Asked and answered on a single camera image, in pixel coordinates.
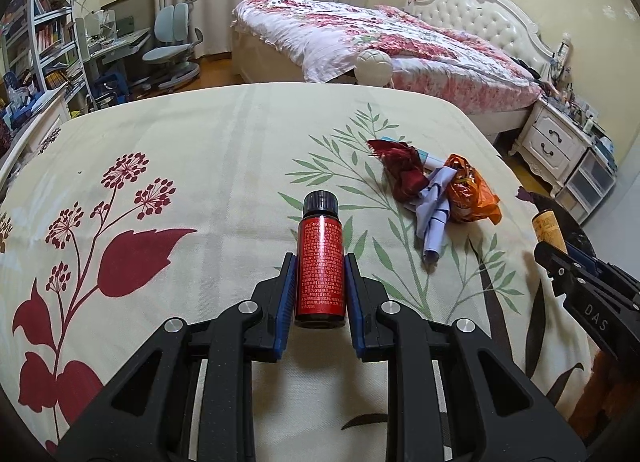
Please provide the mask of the red bottle with black cap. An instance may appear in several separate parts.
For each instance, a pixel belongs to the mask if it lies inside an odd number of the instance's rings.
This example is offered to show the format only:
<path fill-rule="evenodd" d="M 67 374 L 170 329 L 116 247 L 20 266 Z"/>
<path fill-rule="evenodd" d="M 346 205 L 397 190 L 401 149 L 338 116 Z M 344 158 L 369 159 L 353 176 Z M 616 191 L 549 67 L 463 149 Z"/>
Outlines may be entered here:
<path fill-rule="evenodd" d="M 315 190 L 305 197 L 297 232 L 295 324 L 305 329 L 344 325 L 343 226 L 337 197 Z"/>

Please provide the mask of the study desk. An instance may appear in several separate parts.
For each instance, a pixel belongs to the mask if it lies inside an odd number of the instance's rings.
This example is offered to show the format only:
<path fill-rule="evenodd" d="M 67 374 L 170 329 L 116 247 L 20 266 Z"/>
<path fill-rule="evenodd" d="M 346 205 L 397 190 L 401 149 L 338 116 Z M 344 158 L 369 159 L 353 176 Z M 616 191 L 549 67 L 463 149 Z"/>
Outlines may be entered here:
<path fill-rule="evenodd" d="M 99 10 L 75 19 L 75 33 L 92 97 L 101 96 L 100 78 L 114 69 L 126 79 L 122 61 L 137 54 L 149 41 L 151 29 L 134 30 L 132 18 L 125 20 L 125 32 L 120 33 L 114 10 Z"/>

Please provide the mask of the white nightstand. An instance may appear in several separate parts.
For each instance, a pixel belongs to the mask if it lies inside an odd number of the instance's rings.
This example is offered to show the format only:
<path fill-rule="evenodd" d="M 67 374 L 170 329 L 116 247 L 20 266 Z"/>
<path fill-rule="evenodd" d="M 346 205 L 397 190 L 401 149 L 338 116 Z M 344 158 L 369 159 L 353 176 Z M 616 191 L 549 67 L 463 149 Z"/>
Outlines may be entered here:
<path fill-rule="evenodd" d="M 590 137 L 568 115 L 540 97 L 509 155 L 520 155 L 533 175 L 551 186 L 551 196 L 555 197 L 590 146 Z"/>

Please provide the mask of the white tufted headboard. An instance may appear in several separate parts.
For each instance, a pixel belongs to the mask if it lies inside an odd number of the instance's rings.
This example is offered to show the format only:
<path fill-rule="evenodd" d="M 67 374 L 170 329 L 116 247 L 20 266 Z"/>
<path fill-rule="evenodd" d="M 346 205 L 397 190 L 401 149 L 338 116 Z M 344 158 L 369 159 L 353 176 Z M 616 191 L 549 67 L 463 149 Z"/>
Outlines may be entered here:
<path fill-rule="evenodd" d="M 547 79 L 562 77 L 572 52 L 568 33 L 553 51 L 538 24 L 511 0 L 406 0 L 405 11 L 431 26 L 474 34 Z"/>

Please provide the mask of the bed with floral quilt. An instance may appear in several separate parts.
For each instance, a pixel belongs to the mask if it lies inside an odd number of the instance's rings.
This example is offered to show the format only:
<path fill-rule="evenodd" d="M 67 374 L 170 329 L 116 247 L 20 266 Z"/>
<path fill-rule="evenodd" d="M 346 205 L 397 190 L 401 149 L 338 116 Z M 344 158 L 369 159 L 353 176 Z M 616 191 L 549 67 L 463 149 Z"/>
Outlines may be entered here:
<path fill-rule="evenodd" d="M 542 93 L 541 75 L 474 34 L 404 8 L 318 0 L 243 0 L 232 12 L 232 65 L 252 83 L 357 83 L 356 58 L 393 62 L 389 88 L 446 100 L 484 133 L 512 130 Z"/>

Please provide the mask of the floral bed sheet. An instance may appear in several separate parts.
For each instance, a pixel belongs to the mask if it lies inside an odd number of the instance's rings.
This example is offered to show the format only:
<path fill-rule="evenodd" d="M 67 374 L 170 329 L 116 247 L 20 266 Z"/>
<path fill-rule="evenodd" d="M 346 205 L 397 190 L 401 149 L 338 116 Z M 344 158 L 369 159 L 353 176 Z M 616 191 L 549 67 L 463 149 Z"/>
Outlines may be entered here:
<path fill-rule="evenodd" d="M 372 138 L 468 159 L 501 221 L 451 223 L 433 267 Z M 420 316 L 469 318 L 569 416 L 589 378 L 587 334 L 536 264 L 533 204 L 454 105 L 348 85 L 226 86 L 70 120 L 1 204 L 1 388 L 34 456 L 168 318 L 214 318 L 277 274 L 307 193 L 337 197 L 345 250 Z"/>

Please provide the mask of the plastic drawer unit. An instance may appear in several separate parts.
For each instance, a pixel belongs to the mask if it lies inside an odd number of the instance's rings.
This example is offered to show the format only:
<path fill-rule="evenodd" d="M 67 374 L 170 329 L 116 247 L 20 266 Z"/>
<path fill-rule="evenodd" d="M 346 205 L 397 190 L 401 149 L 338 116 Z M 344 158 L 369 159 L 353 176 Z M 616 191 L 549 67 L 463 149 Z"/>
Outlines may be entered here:
<path fill-rule="evenodd" d="M 616 183 L 613 171 L 600 154 L 588 149 L 556 195 L 556 202 L 578 222 L 585 224 Z"/>

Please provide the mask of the dark red wrapper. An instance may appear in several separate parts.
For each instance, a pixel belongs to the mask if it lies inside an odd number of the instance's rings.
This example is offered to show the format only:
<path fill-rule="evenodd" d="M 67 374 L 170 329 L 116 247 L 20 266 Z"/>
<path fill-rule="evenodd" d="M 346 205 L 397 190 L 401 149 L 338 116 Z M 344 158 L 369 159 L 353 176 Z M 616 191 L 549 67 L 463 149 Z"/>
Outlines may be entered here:
<path fill-rule="evenodd" d="M 428 186 L 419 152 L 403 141 L 370 139 L 367 145 L 393 180 L 393 196 L 398 202 L 413 200 Z"/>

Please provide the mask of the light blue desk chair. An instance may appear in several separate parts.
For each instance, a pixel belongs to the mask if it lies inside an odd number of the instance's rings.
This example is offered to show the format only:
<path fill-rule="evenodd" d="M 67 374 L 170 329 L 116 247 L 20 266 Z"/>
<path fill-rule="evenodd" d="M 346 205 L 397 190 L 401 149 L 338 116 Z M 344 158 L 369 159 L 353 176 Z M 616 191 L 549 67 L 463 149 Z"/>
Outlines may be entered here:
<path fill-rule="evenodd" d="M 142 60 L 156 70 L 142 81 L 144 92 L 174 92 L 200 75 L 200 65 L 192 62 L 195 48 L 204 41 L 203 32 L 191 28 L 191 13 L 196 0 L 167 5 L 154 22 L 154 38 L 160 46 L 152 48 Z"/>

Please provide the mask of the white bedpost ball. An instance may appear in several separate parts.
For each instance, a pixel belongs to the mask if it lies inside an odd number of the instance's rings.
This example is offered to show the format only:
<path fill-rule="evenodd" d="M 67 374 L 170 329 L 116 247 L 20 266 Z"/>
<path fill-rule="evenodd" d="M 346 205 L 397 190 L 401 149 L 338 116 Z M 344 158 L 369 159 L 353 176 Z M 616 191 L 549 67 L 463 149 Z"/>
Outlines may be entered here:
<path fill-rule="evenodd" d="M 356 58 L 354 74 L 360 85 L 384 88 L 392 82 L 392 59 L 383 51 L 364 50 Z"/>

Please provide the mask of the teal and white box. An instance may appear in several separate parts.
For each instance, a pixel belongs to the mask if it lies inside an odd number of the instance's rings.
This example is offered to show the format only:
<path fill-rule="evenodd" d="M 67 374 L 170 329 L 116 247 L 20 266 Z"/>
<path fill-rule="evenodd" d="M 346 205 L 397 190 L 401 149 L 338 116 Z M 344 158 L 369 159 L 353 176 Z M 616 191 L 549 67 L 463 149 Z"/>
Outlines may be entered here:
<path fill-rule="evenodd" d="M 394 143 L 394 144 L 400 143 L 398 139 L 395 139 L 392 137 L 382 136 L 381 138 L 382 138 L 382 141 L 389 141 L 390 143 Z M 424 151 L 420 148 L 416 148 L 416 151 L 418 152 L 418 155 L 422 161 L 422 164 L 425 170 L 433 171 L 435 169 L 438 169 L 439 167 L 443 167 L 445 164 L 445 160 L 439 159 L 427 151 Z"/>

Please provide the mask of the white bookshelf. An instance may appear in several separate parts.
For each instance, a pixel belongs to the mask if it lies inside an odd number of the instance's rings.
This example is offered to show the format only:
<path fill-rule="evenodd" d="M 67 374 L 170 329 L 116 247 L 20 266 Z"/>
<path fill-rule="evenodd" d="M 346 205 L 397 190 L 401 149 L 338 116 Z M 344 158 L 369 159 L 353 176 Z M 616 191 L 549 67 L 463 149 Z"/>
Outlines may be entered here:
<path fill-rule="evenodd" d="M 80 55 L 74 0 L 11 0 L 1 19 L 4 70 L 29 93 L 61 89 L 72 116 L 94 107 Z"/>

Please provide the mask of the gold bottle with black cap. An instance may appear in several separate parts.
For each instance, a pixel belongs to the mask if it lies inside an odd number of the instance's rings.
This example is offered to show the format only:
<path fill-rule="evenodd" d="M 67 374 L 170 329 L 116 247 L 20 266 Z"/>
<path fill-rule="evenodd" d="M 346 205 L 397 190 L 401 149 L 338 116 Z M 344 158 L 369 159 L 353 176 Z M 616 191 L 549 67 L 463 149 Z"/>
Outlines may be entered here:
<path fill-rule="evenodd" d="M 560 224 L 552 210 L 539 211 L 532 218 L 532 225 L 539 242 L 548 243 L 563 253 L 568 253 Z"/>

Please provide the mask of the orange snack wrapper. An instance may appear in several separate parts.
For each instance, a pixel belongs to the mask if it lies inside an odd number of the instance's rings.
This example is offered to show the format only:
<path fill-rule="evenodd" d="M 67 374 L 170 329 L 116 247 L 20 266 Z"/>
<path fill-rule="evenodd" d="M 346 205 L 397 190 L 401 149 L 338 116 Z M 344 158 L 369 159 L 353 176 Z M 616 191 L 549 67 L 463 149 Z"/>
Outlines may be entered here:
<path fill-rule="evenodd" d="M 450 219 L 456 223 L 489 219 L 494 225 L 498 225 L 502 220 L 500 199 L 480 172 L 468 160 L 455 153 L 447 158 L 445 167 L 454 170 L 454 177 L 446 188 Z"/>

